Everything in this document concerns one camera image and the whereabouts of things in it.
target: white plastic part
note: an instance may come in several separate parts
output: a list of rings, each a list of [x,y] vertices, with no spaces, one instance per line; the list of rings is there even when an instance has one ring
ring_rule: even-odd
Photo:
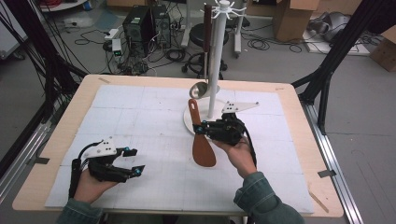
[[[84,153],[84,158],[95,158],[95,157],[104,157],[110,155],[116,155],[117,150],[114,145],[113,138],[110,136],[106,140],[102,141],[96,147],[88,148],[88,150]]]
[[[235,31],[235,38],[234,38],[234,51],[236,54],[240,54],[242,52],[242,47],[241,47],[241,29],[242,29],[242,23],[245,17],[245,8],[247,7],[247,3],[245,1],[242,1],[242,11],[240,12],[240,16],[238,16],[238,26],[236,27]]]
[[[237,103],[237,102],[227,102],[225,106],[222,108],[221,113],[236,113],[239,111],[247,110],[256,106],[259,106],[259,102],[256,103]]]
[[[186,1],[186,28],[184,30],[183,39],[180,46],[185,49],[189,45],[191,31],[191,0]]]
[[[222,44],[224,41],[224,32],[225,32],[225,25],[227,21],[227,16],[228,16],[228,11],[229,11],[229,5],[230,2],[228,1],[220,1],[219,7],[215,7],[215,12],[216,14],[215,18],[215,42],[214,42],[214,47],[215,47],[215,59],[213,61],[213,67],[212,67],[212,76],[210,77],[210,103],[209,103],[209,111],[207,114],[207,117],[209,119],[213,118],[213,110],[215,107],[215,102],[216,102],[216,93],[217,93],[217,86],[218,86],[218,80],[219,80],[219,70],[220,70],[220,63],[221,63],[221,53],[222,53]]]
[[[110,35],[105,35],[105,40],[113,39],[119,32],[120,32],[120,29],[111,29],[108,32]]]

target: hand-held gripper device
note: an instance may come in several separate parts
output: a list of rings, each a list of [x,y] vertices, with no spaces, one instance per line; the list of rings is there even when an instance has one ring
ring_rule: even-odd
[[[248,133],[245,123],[236,117],[235,112],[250,109],[259,105],[259,103],[230,103],[222,109],[221,119],[215,121],[203,120],[201,124],[192,124],[193,130],[198,134],[205,134],[212,140],[224,142],[228,145],[235,146],[247,135],[246,143],[250,146],[250,154],[254,164],[257,164],[256,153],[254,151],[253,143]]]
[[[193,124],[195,133],[205,134],[210,139],[235,146],[246,131],[245,123],[235,113],[222,114],[216,121],[203,120],[201,125]]]
[[[115,147],[112,137],[84,147],[79,153],[78,158],[72,161],[69,198],[73,198],[76,194],[81,172],[87,164],[90,174],[99,181],[125,183],[129,178],[141,176],[145,165],[132,167],[131,170],[113,166],[113,161],[120,155],[122,157],[131,157],[135,156],[136,153],[137,149]],[[82,156],[86,159],[81,164]]]

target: person's right hand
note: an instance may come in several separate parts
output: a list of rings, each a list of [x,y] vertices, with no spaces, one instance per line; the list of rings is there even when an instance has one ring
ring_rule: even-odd
[[[227,153],[228,159],[242,178],[257,172],[251,158],[250,146],[245,139],[242,138],[234,147],[216,140],[213,140],[213,143]]]

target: metal rail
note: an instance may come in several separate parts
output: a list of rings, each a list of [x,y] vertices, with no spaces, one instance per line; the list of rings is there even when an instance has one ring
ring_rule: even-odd
[[[54,104],[54,110],[56,111],[59,108],[60,103],[56,101]],[[21,152],[7,168],[7,171],[0,179],[0,204],[7,197],[9,191],[20,177],[24,168],[28,165],[27,163],[29,160],[33,158],[39,148],[42,147],[42,144],[44,144],[47,135],[51,131],[51,125],[51,119],[48,119],[45,123],[38,124],[30,138],[26,141],[24,147],[21,149]]]
[[[361,213],[350,193],[347,182],[344,178],[341,167],[335,157],[332,145],[330,144],[327,135],[322,134],[318,126],[318,112],[313,105],[302,104],[306,117],[311,125],[312,132],[316,137],[320,152],[323,160],[329,171],[334,171],[335,175],[332,176],[332,182],[337,190],[338,197],[346,212],[346,217],[351,224],[363,224]]]

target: human hand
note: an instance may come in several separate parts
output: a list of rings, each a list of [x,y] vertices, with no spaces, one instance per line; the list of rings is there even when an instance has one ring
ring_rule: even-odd
[[[235,146],[230,146],[216,140],[213,140],[213,143],[227,153],[228,159],[242,178],[257,172],[257,168],[251,158],[250,146],[244,138],[241,138]]]
[[[101,182],[91,176],[90,171],[86,169],[81,173],[74,199],[84,203],[93,203],[106,190],[113,188],[117,184],[117,182],[110,181]]]

